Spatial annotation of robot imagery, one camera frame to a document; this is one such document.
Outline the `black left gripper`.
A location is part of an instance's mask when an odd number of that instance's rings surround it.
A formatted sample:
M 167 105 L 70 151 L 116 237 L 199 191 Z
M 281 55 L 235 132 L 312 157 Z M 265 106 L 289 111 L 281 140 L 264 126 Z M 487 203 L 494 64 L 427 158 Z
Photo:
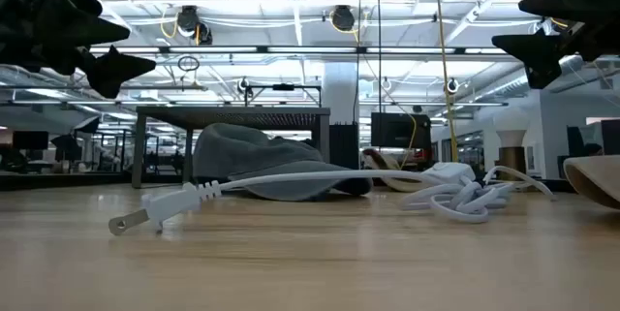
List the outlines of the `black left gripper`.
M 114 43 L 130 30 L 100 18 L 98 0 L 1 0 L 1 62 L 37 73 L 86 73 L 92 89 L 116 98 L 121 85 L 156 68 L 150 59 L 121 53 L 115 46 L 95 57 L 89 47 Z

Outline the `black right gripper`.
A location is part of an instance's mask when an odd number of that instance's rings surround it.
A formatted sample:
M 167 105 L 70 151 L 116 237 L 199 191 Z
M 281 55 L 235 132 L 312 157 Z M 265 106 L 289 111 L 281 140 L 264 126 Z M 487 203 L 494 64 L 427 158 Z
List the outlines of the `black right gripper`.
M 571 36 L 498 35 L 492 44 L 524 64 L 531 89 L 544 89 L 562 75 L 560 60 L 578 54 L 592 62 L 619 55 L 619 0 L 521 0 L 520 11 L 573 22 Z

